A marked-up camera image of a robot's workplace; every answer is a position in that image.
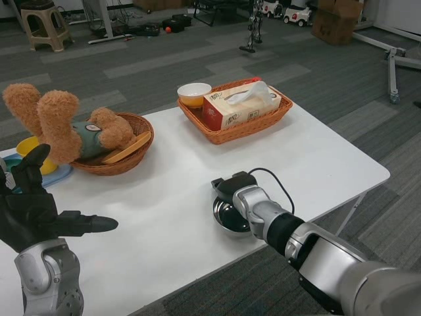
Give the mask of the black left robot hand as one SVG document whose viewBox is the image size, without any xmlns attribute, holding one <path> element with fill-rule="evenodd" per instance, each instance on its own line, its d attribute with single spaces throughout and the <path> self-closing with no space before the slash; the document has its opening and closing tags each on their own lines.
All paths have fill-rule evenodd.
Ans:
<svg viewBox="0 0 421 316">
<path fill-rule="evenodd" d="M 58 213 L 53 195 L 42 186 L 40 167 L 49 152 L 49 145 L 38 145 L 11 169 L 20 193 L 7 187 L 6 174 L 1 171 L 1 241 L 16 253 L 59 237 L 81 237 L 118 227 L 118 221 L 109 217 L 86 216 L 80 211 Z"/>
</svg>

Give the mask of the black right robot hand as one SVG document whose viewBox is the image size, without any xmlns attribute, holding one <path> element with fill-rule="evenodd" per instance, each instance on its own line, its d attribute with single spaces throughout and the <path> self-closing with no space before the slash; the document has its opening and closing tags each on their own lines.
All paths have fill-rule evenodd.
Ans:
<svg viewBox="0 0 421 316">
<path fill-rule="evenodd" d="M 234 194 L 242 188 L 257 185 L 257 180 L 253 175 L 245 171 L 241 171 L 235 173 L 228 179 L 217 178 L 212 180 L 211 185 L 216 192 L 214 204 L 227 203 L 229 205 L 233 205 Z"/>
</svg>

